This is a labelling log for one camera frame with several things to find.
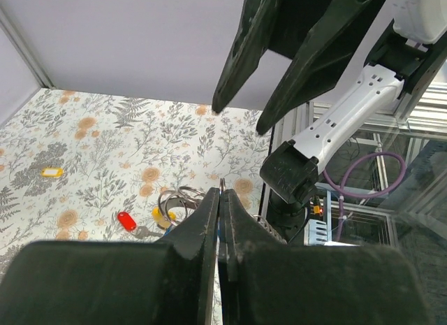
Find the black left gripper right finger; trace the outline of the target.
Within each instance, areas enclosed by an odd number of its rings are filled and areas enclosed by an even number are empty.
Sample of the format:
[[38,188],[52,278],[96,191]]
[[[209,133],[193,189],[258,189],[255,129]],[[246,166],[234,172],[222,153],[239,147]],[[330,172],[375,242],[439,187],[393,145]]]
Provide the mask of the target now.
[[411,264],[386,246],[292,246],[232,189],[219,204],[225,324],[430,324]]

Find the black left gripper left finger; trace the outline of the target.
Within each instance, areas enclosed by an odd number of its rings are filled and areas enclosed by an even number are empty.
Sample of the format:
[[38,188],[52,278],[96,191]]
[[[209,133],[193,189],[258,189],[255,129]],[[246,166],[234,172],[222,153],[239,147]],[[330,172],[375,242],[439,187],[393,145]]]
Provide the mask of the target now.
[[38,241],[1,281],[2,324],[209,324],[220,193],[153,243]]

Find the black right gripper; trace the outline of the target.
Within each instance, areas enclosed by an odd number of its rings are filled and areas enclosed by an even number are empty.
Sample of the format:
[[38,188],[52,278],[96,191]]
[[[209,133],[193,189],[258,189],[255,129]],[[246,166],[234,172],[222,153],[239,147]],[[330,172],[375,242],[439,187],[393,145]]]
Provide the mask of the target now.
[[219,114],[268,50],[292,60],[256,130],[334,89],[386,0],[244,0],[240,23],[212,98]]

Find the red tag key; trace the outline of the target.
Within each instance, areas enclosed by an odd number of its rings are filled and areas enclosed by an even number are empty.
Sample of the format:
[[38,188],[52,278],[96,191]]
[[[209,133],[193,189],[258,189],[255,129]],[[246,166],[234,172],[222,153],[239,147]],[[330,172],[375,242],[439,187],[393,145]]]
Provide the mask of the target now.
[[121,211],[117,213],[117,220],[125,231],[130,233],[138,240],[143,240],[149,237],[161,237],[161,233],[150,231],[146,226],[139,226],[128,212]]

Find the grey keyring with yellow handle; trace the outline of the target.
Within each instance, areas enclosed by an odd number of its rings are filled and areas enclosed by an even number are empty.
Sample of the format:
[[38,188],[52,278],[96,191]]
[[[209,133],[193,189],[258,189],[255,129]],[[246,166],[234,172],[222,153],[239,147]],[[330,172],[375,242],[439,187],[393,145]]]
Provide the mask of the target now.
[[[166,236],[176,226],[179,226],[188,216],[193,213],[205,198],[205,193],[190,186],[180,186],[177,189],[167,189],[161,192],[157,199],[157,207],[161,214],[172,223],[164,230]],[[172,208],[184,208],[184,217],[177,219],[170,211]]]

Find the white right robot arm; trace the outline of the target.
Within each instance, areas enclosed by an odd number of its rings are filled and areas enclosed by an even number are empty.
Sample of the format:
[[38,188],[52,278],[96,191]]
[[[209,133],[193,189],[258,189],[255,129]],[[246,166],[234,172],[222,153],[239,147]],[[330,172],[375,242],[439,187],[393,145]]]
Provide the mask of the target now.
[[332,156],[379,108],[421,96],[446,60],[446,0],[244,0],[212,109],[220,113],[232,101],[267,50],[289,58],[259,134],[335,88],[385,4],[392,20],[348,91],[261,167],[263,181],[286,203],[310,199]]

